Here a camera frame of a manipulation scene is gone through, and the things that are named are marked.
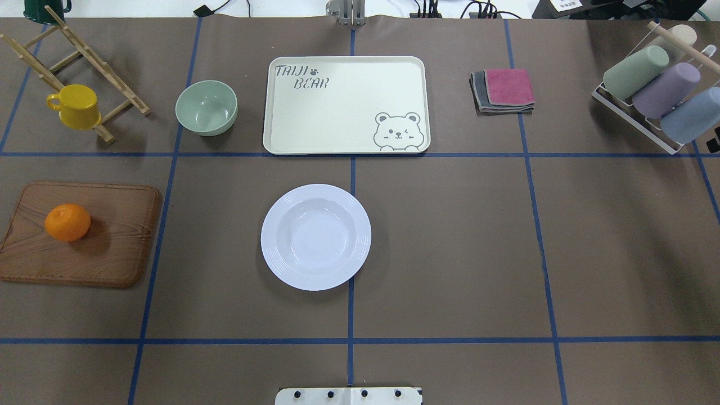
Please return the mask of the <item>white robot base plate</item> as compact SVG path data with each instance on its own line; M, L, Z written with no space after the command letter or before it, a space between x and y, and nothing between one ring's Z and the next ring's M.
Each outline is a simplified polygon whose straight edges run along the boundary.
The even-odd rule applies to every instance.
M275 404L423 404L422 389L409 386L293 388L278 391Z

